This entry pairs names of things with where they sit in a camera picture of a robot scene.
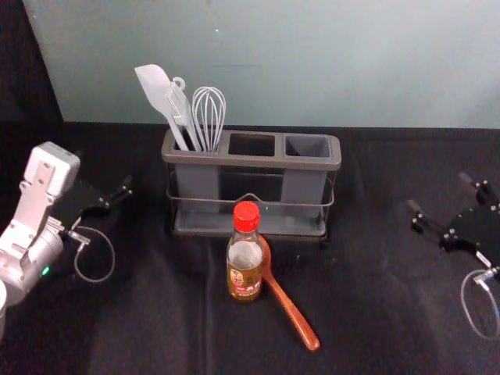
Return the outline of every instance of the kitchen utensil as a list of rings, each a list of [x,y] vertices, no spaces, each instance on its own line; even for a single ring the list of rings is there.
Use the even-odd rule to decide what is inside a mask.
[[[188,151],[188,145],[186,145],[186,141],[173,118],[173,106],[169,100],[166,100],[166,96],[170,91],[170,85],[172,84],[168,76],[162,68],[154,64],[138,66],[134,70],[149,103],[154,109],[165,116],[179,148],[183,151]]]
[[[259,240],[262,245],[262,251],[264,253],[264,259],[262,261],[262,278],[267,282],[277,300],[283,306],[284,311],[288,314],[291,322],[294,324],[295,329],[300,335],[302,341],[304,341],[305,346],[311,352],[320,348],[320,340],[314,333],[311,326],[307,323],[304,316],[298,311],[294,303],[290,300],[281,286],[277,283],[271,271],[271,249],[267,241],[259,235]]]
[[[195,151],[200,152],[202,147],[198,142],[196,137],[195,126],[193,125],[193,118],[191,117],[191,105],[189,104],[188,98],[184,93],[186,88],[186,83],[181,77],[172,78],[170,84],[170,90],[166,96],[167,100],[170,102],[173,108],[173,119],[177,126],[186,129],[189,138]]]
[[[193,94],[192,118],[202,147],[217,150],[226,117],[226,99],[216,87],[199,87]]]

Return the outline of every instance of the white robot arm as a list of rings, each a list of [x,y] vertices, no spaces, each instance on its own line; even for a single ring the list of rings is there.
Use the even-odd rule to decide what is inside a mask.
[[[64,227],[50,212],[79,168],[78,157],[52,142],[31,151],[16,212],[0,237],[0,340],[6,307],[21,302],[63,250]]]

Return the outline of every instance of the black fabric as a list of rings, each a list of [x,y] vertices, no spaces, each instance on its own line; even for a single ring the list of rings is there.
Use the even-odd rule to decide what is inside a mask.
[[[475,204],[461,170],[500,190],[496,130],[294,129],[337,135],[342,150],[329,248],[271,241],[276,278],[320,338],[313,354],[266,289],[249,305],[230,299],[226,239],[165,231],[165,130],[73,123],[26,140],[22,127],[0,127],[14,153],[0,151],[2,228],[30,148],[45,139],[82,150],[80,176],[103,191],[134,175],[133,200],[97,223],[118,274],[100,286],[52,275],[8,309],[2,374],[500,373],[500,343],[479,339],[459,305],[480,265],[414,234],[405,203],[447,222]]]

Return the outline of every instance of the wooden spoon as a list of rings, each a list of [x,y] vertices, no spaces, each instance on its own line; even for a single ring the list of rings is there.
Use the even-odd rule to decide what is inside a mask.
[[[259,235],[260,243],[262,244],[262,251],[264,253],[264,258],[262,261],[262,278],[267,282],[276,296],[277,300],[283,306],[284,311],[288,314],[291,322],[294,324],[295,329],[300,335],[302,341],[304,341],[305,346],[311,352],[320,348],[320,340],[314,333],[311,326],[307,323],[304,316],[298,311],[294,303],[290,300],[287,294],[281,289],[281,286],[277,283],[271,271],[271,249],[269,244],[264,239],[263,236]]]

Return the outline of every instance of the spoon handle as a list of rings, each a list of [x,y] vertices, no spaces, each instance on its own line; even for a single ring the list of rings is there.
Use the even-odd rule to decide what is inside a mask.
[[[291,322],[294,324],[295,329],[300,335],[302,341],[304,341],[307,349],[309,349],[311,352],[319,349],[320,340],[314,333],[309,323],[307,323],[307,320],[305,320],[304,316],[295,307],[293,301],[290,300],[281,286],[277,283],[276,279],[272,275],[266,275],[265,280],[267,281],[274,295],[276,295],[277,300],[283,306],[284,311],[287,312],[288,317],[290,317]]]

